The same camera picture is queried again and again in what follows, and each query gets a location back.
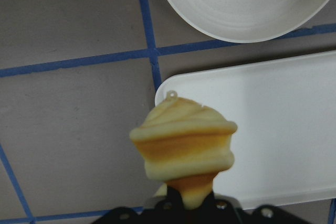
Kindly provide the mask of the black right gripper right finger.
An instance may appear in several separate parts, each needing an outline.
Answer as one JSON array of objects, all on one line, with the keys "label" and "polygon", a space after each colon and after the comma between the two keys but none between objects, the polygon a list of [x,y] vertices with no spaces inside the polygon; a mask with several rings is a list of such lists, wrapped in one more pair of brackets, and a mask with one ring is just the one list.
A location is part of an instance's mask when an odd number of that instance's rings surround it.
[{"label": "black right gripper right finger", "polygon": [[211,192],[203,201],[199,223],[308,223],[274,205],[261,205],[252,212],[242,209],[233,197],[215,195]]}]

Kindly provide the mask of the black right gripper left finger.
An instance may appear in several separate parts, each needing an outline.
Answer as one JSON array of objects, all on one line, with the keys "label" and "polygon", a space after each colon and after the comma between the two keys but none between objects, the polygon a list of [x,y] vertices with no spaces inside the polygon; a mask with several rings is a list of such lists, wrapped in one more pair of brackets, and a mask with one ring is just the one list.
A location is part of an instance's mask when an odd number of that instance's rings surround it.
[{"label": "black right gripper left finger", "polygon": [[165,196],[154,196],[145,202],[141,213],[128,207],[118,207],[94,223],[184,223],[185,212],[180,193],[171,187]]}]

